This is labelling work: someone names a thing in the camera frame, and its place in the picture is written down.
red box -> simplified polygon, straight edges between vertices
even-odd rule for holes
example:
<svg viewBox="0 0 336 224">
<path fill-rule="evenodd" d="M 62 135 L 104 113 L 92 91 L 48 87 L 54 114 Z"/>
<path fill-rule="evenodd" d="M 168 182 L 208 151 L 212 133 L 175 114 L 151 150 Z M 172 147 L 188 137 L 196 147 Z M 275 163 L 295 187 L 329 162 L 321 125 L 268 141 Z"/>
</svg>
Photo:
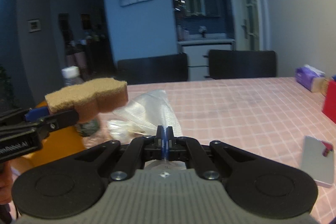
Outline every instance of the red box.
<svg viewBox="0 0 336 224">
<path fill-rule="evenodd" d="M 330 81 L 322 112 L 336 123 L 336 82 Z"/>
</svg>

cabinet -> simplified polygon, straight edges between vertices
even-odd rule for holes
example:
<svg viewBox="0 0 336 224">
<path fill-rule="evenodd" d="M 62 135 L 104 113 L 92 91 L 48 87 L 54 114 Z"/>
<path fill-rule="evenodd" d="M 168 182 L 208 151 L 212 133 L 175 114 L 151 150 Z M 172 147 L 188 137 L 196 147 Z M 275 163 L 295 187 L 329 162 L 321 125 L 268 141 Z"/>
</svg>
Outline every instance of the cabinet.
<svg viewBox="0 0 336 224">
<path fill-rule="evenodd" d="M 203 81 L 208 72 L 208 52 L 209 50 L 233 50 L 234 40 L 216 43 L 192 43 L 184 41 L 179 43 L 182 52 L 188 56 L 189 81 Z"/>
</svg>

checkered tablecloth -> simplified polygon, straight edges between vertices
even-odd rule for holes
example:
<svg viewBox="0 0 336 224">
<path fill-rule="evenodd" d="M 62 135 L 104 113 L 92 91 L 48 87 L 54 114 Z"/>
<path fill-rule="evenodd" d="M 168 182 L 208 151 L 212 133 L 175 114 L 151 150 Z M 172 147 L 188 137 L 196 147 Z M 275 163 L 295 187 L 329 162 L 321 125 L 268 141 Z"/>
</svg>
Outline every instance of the checkered tablecloth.
<svg viewBox="0 0 336 224">
<path fill-rule="evenodd" d="M 263 157 L 298 167 L 305 135 L 336 145 L 336 124 L 321 107 L 324 97 L 293 78 L 210 80 L 128 86 L 129 99 L 154 89 L 167 92 L 184 136 L 201 144 L 221 140 Z M 106 121 L 97 142 L 109 139 Z M 336 216 L 336 187 L 319 187 L 312 216 L 322 224 Z"/>
</svg>

chair backrest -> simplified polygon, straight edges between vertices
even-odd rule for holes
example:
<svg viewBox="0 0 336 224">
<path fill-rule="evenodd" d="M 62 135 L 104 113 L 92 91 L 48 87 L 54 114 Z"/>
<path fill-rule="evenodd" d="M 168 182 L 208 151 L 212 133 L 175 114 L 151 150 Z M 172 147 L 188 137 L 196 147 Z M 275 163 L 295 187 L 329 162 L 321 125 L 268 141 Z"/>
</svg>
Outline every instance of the chair backrest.
<svg viewBox="0 0 336 224">
<path fill-rule="evenodd" d="M 116 78 L 129 85 L 188 81 L 187 55 L 119 60 Z"/>
<path fill-rule="evenodd" d="M 209 76 L 213 79 L 276 77 L 274 51 L 209 50 Z"/>
</svg>

yellow sponge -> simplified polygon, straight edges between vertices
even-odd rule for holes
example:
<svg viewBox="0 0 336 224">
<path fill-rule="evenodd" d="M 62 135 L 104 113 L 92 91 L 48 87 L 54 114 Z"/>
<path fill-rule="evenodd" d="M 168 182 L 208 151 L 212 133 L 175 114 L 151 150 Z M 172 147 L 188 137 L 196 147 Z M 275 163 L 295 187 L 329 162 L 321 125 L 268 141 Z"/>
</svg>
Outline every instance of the yellow sponge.
<svg viewBox="0 0 336 224">
<path fill-rule="evenodd" d="M 113 78 L 98 78 L 66 86 L 47 94 L 45 100 L 51 113 L 75 109 L 79 114 L 79 123 L 84 123 L 99 112 L 111 112 L 124 106 L 128 101 L 127 83 Z"/>
</svg>

